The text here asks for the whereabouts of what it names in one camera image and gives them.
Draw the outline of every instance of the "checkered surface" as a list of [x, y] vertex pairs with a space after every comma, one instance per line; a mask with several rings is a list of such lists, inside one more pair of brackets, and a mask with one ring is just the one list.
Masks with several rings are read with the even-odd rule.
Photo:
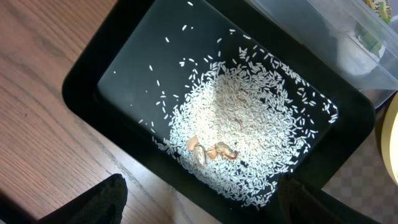
[[387, 173], [374, 131], [322, 188], [380, 223], [398, 223], [398, 186]]

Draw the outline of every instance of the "tray rim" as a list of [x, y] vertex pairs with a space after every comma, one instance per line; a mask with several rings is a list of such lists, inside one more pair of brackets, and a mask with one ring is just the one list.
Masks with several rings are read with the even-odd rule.
[[[134, 147], [145, 147], [144, 143], [146, 142], [139, 141], [138, 143], [131, 144], [128, 142], [131, 136], [128, 136], [126, 133], [122, 135], [115, 134], [116, 131], [114, 130], [119, 121], [113, 118], [107, 111], [102, 110], [98, 100], [96, 100], [95, 91], [97, 82], [153, 2], [154, 0], [119, 0], [114, 5], [111, 12], [66, 76], [62, 85], [63, 99], [69, 109], [81, 119], [130, 154], [135, 160], [140, 162], [155, 175], [159, 176], [168, 184], [173, 185], [179, 192], [208, 213], [212, 214], [219, 221], [223, 223], [247, 222], [247, 213], [233, 208], [231, 208], [231, 210], [224, 209], [223, 211], [216, 211], [216, 206], [228, 207], [228, 204], [214, 201], [212, 202], [213, 205], [209, 205], [209, 202], [189, 192], [187, 186], [181, 185], [181, 183], [176, 182], [172, 177], [167, 175], [164, 170], [158, 169], [156, 166], [159, 165], [152, 164], [145, 158], [143, 153], [132, 150]], [[227, 6], [225, 6], [226, 4], [222, 0], [208, 0], [207, 2], [237, 26], [242, 28], [242, 30], [247, 32], [252, 38], [265, 46], [267, 50], [281, 59], [281, 61], [294, 68], [297, 73], [310, 82], [316, 89], [324, 89], [325, 91], [322, 92], [338, 105], [340, 115], [343, 115], [344, 118], [349, 118], [348, 120], [344, 119], [344, 121], [349, 122], [346, 124], [342, 124], [342, 122], [339, 121], [336, 122], [328, 136], [325, 136], [323, 139], [323, 142], [317, 144], [314, 148], [314, 152], [310, 153], [295, 171], [295, 174], [301, 179], [312, 184], [314, 187], [321, 188], [373, 130], [376, 121], [373, 105], [357, 89], [339, 75], [335, 74], [304, 46], [296, 42], [273, 22], [263, 17], [263, 15], [257, 12], [244, 0], [230, 0]], [[246, 17], [233, 17], [234, 9], [239, 9], [241, 14], [246, 15]], [[274, 40], [275, 38], [269, 37], [270, 35], [259, 31], [257, 26], [245, 25], [249, 24], [250, 21], [261, 21], [264, 27], [271, 29], [273, 31], [272, 34], [277, 36], [278, 40], [274, 42], [284, 42], [284, 45], [287, 46], [286, 49], [278, 49], [278, 47], [276, 47], [278, 44], [264, 44], [264, 42], [269, 43], [270, 40]], [[295, 53], [289, 52], [289, 57], [285, 57], [284, 52], [288, 50], [291, 51], [291, 49], [293, 49]], [[312, 68], [304, 66], [309, 62], [313, 64]], [[315, 75], [311, 76], [311, 74], [317, 72], [323, 74], [322, 78]], [[341, 91], [337, 93], [332, 85], [340, 86], [339, 90]], [[350, 98], [346, 97], [347, 95], [356, 99], [355, 102], [350, 101], [350, 103], [355, 104], [355, 106], [361, 110], [360, 113], [352, 113], [352, 111], [349, 111], [351, 106], [339, 105], [337, 100], [335, 100]], [[161, 155], [156, 155], [156, 158], [163, 159]], [[219, 195], [213, 195], [216, 197], [215, 200], [220, 199]], [[279, 203], [277, 198], [273, 198], [273, 202], [270, 203], [270, 210], [278, 210], [278, 207]], [[281, 214], [276, 215], [276, 217], [275, 221], [280, 221]], [[251, 217], [253, 221], [261, 218], [264, 218], [264, 214]]]

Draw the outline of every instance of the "yellow object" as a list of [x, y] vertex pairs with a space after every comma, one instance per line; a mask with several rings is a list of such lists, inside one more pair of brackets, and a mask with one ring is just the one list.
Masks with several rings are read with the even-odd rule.
[[392, 18], [390, 0], [363, 0], [379, 17]]
[[384, 119], [381, 153], [388, 173], [398, 185], [398, 95], [392, 100]]

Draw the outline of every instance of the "black fabric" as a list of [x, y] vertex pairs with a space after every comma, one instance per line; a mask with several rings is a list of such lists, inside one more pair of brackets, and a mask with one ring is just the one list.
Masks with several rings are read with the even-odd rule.
[[292, 174], [282, 176], [278, 186], [279, 203], [286, 223], [378, 223], [349, 208], [322, 190], [302, 183]]
[[15, 201], [0, 191], [0, 220], [7, 224], [29, 224], [35, 218], [21, 208]]
[[119, 224], [126, 202], [126, 181], [114, 174], [37, 224]]

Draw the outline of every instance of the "nut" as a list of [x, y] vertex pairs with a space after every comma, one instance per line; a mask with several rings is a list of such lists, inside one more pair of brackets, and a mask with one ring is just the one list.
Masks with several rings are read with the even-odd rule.
[[209, 157], [209, 159], [216, 159], [216, 157], [217, 157], [217, 150], [216, 150], [216, 147], [211, 146], [211, 147], [207, 150], [207, 156]]
[[232, 151], [232, 149], [225, 143], [219, 142], [216, 144], [216, 150], [221, 156], [227, 159], [236, 159], [238, 158], [238, 152]]
[[199, 143], [198, 137], [194, 136], [187, 141], [187, 149], [193, 151], [195, 146]]

